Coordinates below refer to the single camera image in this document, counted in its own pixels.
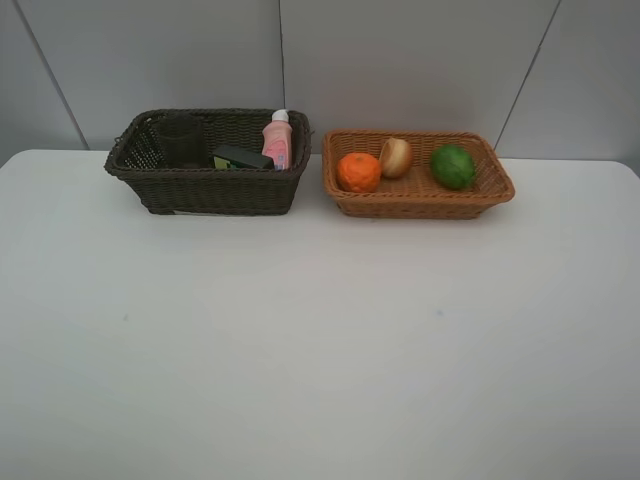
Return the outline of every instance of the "light brown wicker basket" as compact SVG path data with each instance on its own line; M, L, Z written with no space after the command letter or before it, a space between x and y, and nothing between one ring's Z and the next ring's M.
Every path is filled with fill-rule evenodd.
M397 180L383 178L375 193L342 190L336 179L338 161L353 152L378 157L390 137L403 138L411 144L413 165L409 173ZM468 190L448 190L431 175L431 153L449 144L467 150L476 165L476 182ZM476 218L515 195L513 183L491 146L473 133L333 130L324 137L322 170L327 193L343 213L354 217Z

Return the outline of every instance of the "bottle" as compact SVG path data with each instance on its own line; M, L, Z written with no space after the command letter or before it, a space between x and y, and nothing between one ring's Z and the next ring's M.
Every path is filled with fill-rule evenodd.
M264 127L264 148L262 154L273 158L276 170L286 170L291 167L291 125L286 110L276 110L271 123Z

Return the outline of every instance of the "green fruit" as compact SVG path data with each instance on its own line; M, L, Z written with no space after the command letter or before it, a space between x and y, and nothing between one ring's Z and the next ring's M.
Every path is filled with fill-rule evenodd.
M431 173L439 184L452 190L468 188L476 179L471 155L456 145L445 145L433 152Z

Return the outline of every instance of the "wicker basket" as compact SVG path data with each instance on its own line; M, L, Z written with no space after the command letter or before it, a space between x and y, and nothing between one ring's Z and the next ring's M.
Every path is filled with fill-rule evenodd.
M262 130L273 110L154 110L136 117L117 139L105 169L126 182L149 212L222 215L282 215L289 211L311 154L307 117L289 112L292 164L288 170L170 169L154 125L168 115L186 113L202 122L207 153L220 145L261 152Z
M378 157L390 137L403 138L411 144L413 165L409 173L397 180L383 178L375 193L342 190L336 180L338 161L352 152ZM471 189L447 190L433 179L429 168L431 153L447 144L459 145L473 157L477 176ZM493 149L472 133L334 130L324 137L322 168L325 190L343 213L354 217L468 219L515 195Z

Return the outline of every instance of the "dark cup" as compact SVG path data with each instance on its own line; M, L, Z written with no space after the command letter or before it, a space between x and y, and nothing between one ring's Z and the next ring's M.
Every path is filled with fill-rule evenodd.
M207 168L202 122L188 114L167 116L155 126L168 168Z

